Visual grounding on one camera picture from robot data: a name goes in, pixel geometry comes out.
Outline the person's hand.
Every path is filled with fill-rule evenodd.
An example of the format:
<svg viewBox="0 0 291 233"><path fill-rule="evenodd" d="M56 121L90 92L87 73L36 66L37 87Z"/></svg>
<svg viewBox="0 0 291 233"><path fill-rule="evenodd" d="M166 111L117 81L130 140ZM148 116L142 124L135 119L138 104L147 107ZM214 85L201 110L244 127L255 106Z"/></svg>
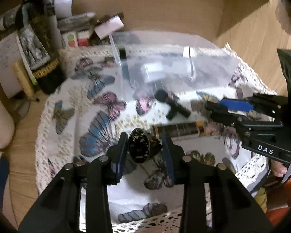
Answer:
<svg viewBox="0 0 291 233"><path fill-rule="evenodd" d="M282 178L287 173L287 168L281 163L275 160L271 160L271 170L274 176Z"/></svg>

